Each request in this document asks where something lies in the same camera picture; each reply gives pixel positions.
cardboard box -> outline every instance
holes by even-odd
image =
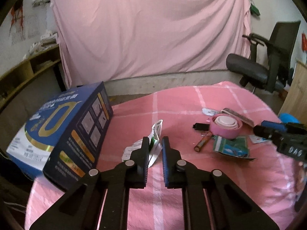
[[[103,82],[69,89],[43,104],[7,154],[32,179],[43,173],[68,190],[96,167],[112,115]]]

green packet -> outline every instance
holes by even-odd
[[[249,161],[255,160],[250,158],[250,152],[247,145],[246,137],[240,136],[233,140],[228,140],[221,136],[216,136],[213,144],[213,150],[223,155],[232,156]]]

chair seat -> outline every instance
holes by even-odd
[[[263,85],[267,83],[269,70],[257,62],[246,59],[243,56],[234,53],[229,54],[226,58],[226,67],[231,72],[248,76]],[[283,88],[284,85],[279,80],[276,80],[275,90],[280,91]]]

table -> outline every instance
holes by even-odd
[[[114,116],[97,168],[101,171],[114,168],[121,162],[125,147],[148,136],[153,123],[163,119],[161,137],[169,136],[171,147],[179,150],[183,159],[203,170],[222,170],[281,230],[285,229],[295,217],[293,160],[277,153],[271,142],[252,144],[249,139],[251,157],[257,158],[253,162],[213,152],[213,140],[201,152],[195,152],[194,146],[202,137],[192,125],[204,123],[209,118],[202,114],[203,107],[215,110],[228,107],[256,124],[263,120],[279,122],[263,101],[231,82],[159,91],[113,106]],[[252,129],[245,125],[242,135],[251,133]],[[63,192],[46,178],[36,178],[27,205],[25,229],[28,230],[61,195]],[[149,169],[146,188],[130,191],[128,229],[184,229],[181,191],[164,187],[161,159]]]

silver screw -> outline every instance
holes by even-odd
[[[222,172],[220,170],[213,170],[213,175],[214,176],[221,176],[222,175]]]
[[[90,171],[88,172],[88,174],[89,174],[90,176],[95,176],[95,175],[98,174],[98,170],[97,170],[97,169],[92,169],[92,170],[90,170]]]
[[[177,161],[178,166],[185,166],[187,162],[185,160],[178,160]]]
[[[134,165],[134,161],[133,160],[127,160],[126,162],[125,162],[125,164],[127,165],[127,166],[133,166]]]

